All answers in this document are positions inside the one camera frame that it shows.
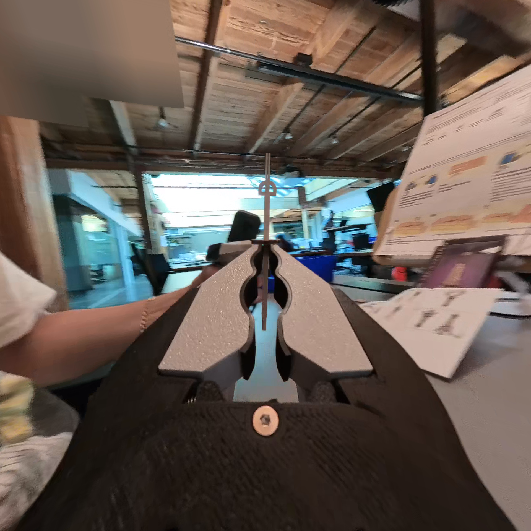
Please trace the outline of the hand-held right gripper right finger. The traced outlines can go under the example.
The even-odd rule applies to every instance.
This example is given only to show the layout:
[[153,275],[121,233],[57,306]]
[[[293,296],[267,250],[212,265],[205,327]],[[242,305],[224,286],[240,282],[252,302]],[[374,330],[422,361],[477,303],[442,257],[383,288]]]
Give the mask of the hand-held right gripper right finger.
[[282,380],[311,390],[318,382],[369,376],[361,342],[334,289],[280,248],[271,248],[277,318],[275,357]]

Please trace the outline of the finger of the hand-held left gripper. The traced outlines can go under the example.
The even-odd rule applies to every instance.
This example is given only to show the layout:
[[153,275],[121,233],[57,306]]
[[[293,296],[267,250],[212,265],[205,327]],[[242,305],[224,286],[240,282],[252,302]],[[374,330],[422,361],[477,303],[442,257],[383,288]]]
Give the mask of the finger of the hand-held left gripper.
[[216,263],[218,263],[221,267],[224,267],[235,260],[242,253],[246,252],[252,246],[253,244],[251,242],[222,243],[218,249]]

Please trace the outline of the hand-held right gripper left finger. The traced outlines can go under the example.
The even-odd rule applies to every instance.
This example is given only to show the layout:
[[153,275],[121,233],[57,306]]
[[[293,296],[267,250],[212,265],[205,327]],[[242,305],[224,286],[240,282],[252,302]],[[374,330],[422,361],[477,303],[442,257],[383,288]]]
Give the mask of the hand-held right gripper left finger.
[[159,363],[160,374],[213,381],[221,389],[249,379],[256,341],[245,289],[256,277],[259,250],[250,245],[201,284]]

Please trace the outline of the wooden tower spire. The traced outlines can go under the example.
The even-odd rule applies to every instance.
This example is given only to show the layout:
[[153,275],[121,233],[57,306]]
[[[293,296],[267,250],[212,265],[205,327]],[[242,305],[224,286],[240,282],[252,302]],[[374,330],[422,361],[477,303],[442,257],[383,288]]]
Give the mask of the wooden tower spire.
[[258,187],[259,196],[263,198],[263,237],[258,242],[259,269],[256,275],[257,297],[256,302],[261,304],[260,328],[267,331],[268,322],[268,278],[271,239],[271,199],[277,195],[277,184],[271,177],[271,154],[265,155],[264,180]]

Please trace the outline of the person's left forearm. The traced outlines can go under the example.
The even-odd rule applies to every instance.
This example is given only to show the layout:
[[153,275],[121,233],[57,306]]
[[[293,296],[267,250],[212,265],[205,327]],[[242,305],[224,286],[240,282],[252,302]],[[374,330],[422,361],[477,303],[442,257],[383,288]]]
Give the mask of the person's left forearm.
[[139,302],[44,315],[1,348],[1,370],[47,387],[117,361],[140,331]]

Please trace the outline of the task instruction sheet on stand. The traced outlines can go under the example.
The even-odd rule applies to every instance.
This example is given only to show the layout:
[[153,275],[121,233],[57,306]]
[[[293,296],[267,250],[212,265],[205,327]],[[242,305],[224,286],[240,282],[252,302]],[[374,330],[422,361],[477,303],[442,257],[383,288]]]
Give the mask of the task instruction sheet on stand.
[[530,273],[530,204],[516,213],[466,212],[413,216],[398,219],[398,197],[392,194],[378,225],[373,250],[377,263],[392,266],[427,266],[436,248],[450,241],[478,242],[481,238],[504,237],[498,268]]

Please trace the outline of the grey desk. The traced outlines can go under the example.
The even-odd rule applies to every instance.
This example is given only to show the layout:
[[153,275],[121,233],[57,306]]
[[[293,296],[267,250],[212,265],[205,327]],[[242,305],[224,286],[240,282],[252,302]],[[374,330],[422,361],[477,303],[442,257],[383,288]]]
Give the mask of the grey desk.
[[[410,287],[403,282],[335,275],[333,286],[356,301],[386,301]],[[282,382],[275,364],[274,330],[280,307],[268,303],[268,331],[256,332],[249,381],[223,391],[226,399],[298,402],[295,383]],[[426,375],[439,395],[482,482],[517,530],[530,530],[530,318],[491,314],[454,377]]]

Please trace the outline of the person's left hand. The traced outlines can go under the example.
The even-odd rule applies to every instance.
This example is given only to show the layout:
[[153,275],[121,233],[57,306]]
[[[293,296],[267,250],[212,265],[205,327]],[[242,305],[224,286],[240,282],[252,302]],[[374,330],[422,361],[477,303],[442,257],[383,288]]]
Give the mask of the person's left hand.
[[210,279],[221,269],[218,265],[209,265],[202,269],[200,274],[186,287],[176,291],[153,296],[143,302],[139,302],[140,321],[139,332],[142,333],[154,324],[166,311],[168,311],[176,302],[193,289],[199,288],[204,282]]

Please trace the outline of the blue plastic bin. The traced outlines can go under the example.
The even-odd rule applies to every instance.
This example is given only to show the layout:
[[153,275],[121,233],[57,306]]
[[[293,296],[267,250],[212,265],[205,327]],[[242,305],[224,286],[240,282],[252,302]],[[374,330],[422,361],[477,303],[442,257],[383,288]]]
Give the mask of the blue plastic bin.
[[337,262],[336,255],[292,255],[294,259],[306,266],[325,282],[332,282]]

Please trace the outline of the black office chair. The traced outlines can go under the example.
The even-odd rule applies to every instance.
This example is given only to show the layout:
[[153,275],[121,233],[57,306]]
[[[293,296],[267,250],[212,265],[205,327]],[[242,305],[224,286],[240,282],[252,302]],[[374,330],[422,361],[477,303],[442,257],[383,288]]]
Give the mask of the black office chair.
[[163,254],[150,254],[144,249],[130,243],[131,262],[135,272],[144,274],[151,285],[154,296],[161,295],[170,275],[170,265]]

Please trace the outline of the black monitor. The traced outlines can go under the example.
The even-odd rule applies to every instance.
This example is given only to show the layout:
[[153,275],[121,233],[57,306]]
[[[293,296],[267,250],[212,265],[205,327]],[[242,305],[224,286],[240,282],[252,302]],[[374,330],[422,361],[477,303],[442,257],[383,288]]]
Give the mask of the black monitor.
[[394,189],[394,182],[388,182],[375,188],[367,189],[366,193],[375,213],[382,212],[385,209],[387,199]]

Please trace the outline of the purple model kit box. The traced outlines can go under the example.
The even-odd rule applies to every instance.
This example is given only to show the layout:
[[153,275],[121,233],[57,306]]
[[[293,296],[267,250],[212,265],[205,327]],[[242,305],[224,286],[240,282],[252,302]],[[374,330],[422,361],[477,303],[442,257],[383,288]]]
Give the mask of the purple model kit box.
[[494,270],[506,235],[446,240],[435,249],[416,285],[421,288],[499,288]]

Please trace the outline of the white board stand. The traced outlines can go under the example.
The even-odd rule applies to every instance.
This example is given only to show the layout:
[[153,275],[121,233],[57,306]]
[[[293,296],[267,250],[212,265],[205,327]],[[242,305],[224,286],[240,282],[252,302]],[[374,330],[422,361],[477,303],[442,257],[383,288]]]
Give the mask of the white board stand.
[[530,318],[530,282],[514,272],[500,271],[496,275],[511,290],[499,296],[490,313],[516,319]]

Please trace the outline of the printed instruction sheet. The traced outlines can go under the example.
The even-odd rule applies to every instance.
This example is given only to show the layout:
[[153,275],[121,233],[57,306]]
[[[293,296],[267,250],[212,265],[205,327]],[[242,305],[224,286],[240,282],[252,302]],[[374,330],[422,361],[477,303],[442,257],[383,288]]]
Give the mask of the printed instruction sheet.
[[424,119],[375,255],[489,235],[530,255],[530,66]]

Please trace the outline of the person's printed t-shirt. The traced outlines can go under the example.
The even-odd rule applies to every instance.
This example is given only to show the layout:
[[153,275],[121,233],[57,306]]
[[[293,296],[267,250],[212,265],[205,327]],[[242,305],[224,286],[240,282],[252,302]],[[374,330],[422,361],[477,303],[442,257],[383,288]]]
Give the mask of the person's printed t-shirt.
[[[1,254],[1,348],[29,334],[55,297]],[[40,495],[78,422],[55,395],[1,370],[1,530],[12,530]]]

